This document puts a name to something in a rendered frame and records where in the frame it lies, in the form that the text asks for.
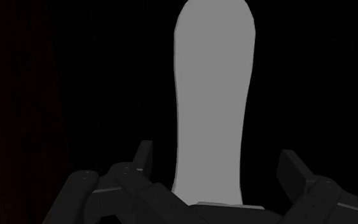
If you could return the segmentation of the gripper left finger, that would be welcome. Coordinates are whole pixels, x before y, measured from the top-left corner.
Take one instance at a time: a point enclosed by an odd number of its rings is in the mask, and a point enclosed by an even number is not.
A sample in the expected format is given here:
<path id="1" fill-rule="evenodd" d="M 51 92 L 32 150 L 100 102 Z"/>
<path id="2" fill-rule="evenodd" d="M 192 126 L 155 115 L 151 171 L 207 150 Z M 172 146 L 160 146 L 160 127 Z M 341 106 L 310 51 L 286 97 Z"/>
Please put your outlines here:
<path id="1" fill-rule="evenodd" d="M 149 180 L 153 143 L 142 141 L 132 162 L 69 175 L 42 224 L 98 224 L 115 215 L 121 224 L 208 224 L 160 183 Z"/>

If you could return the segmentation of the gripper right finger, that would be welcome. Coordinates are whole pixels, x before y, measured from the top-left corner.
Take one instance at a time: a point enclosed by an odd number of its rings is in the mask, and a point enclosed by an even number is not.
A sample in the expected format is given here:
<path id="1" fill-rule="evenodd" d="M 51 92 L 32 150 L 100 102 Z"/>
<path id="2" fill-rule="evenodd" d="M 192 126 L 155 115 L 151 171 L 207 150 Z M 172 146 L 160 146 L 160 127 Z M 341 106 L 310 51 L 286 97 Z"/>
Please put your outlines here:
<path id="1" fill-rule="evenodd" d="M 314 175 L 293 150 L 282 150 L 277 179 L 293 203 L 277 224 L 358 224 L 358 196 Z"/>

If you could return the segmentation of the grey elongated rounded object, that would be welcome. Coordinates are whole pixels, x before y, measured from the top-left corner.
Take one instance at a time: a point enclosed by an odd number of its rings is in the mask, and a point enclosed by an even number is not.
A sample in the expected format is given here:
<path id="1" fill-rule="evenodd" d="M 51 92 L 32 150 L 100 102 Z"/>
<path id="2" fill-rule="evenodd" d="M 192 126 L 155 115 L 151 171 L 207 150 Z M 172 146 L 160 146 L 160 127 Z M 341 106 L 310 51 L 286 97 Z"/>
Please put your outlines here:
<path id="1" fill-rule="evenodd" d="M 240 154 L 256 31 L 245 0 L 188 0 L 175 29 L 177 162 L 185 203 L 240 205 Z"/>

